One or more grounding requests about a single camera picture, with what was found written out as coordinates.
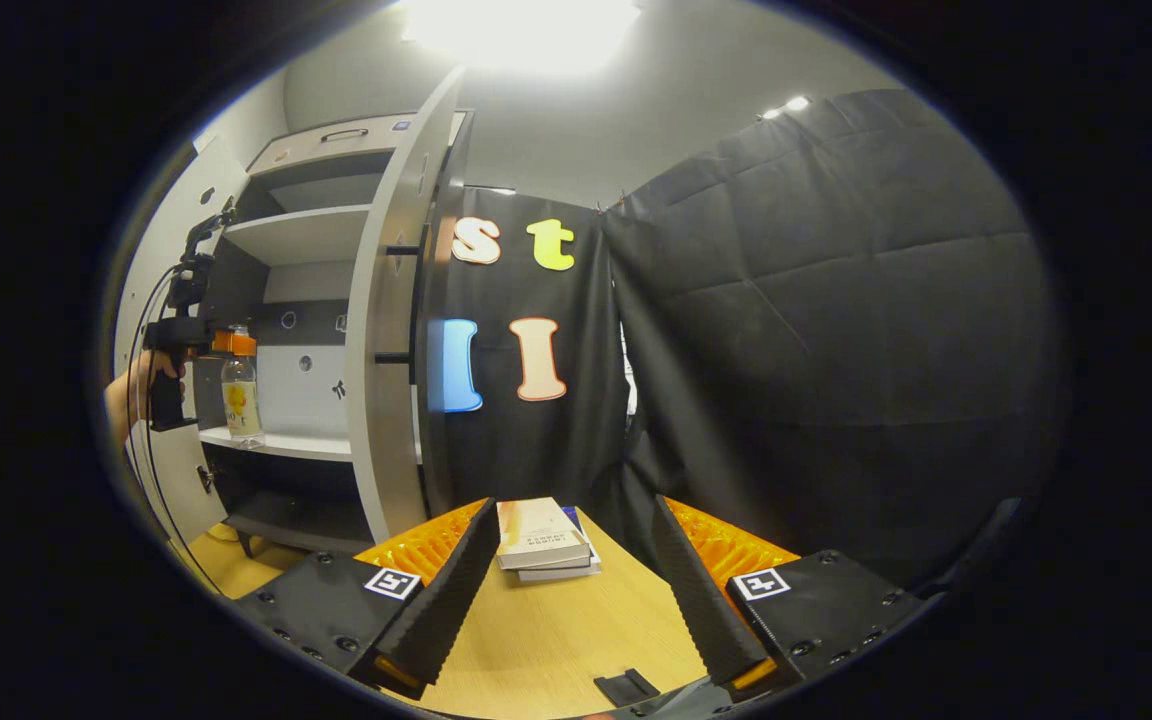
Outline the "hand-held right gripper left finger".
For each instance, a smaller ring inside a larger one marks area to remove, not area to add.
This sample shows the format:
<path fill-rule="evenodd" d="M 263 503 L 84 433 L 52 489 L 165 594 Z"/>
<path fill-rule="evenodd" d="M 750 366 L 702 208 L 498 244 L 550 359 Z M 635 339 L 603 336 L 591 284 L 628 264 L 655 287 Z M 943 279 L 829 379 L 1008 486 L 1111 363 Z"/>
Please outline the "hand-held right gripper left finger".
<path fill-rule="evenodd" d="M 334 673 L 420 700 L 497 559 L 495 505 L 480 498 L 353 556 L 310 553 L 237 609 Z"/>

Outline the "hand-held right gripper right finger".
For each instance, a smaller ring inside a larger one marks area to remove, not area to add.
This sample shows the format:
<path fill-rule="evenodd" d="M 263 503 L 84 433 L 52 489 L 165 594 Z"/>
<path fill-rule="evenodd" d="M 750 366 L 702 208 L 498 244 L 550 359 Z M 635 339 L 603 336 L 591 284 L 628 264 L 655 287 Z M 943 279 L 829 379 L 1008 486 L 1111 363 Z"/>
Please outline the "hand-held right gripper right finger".
<path fill-rule="evenodd" d="M 799 555 L 668 497 L 654 547 L 710 682 L 735 700 L 818 682 L 927 609 L 838 550 Z"/>

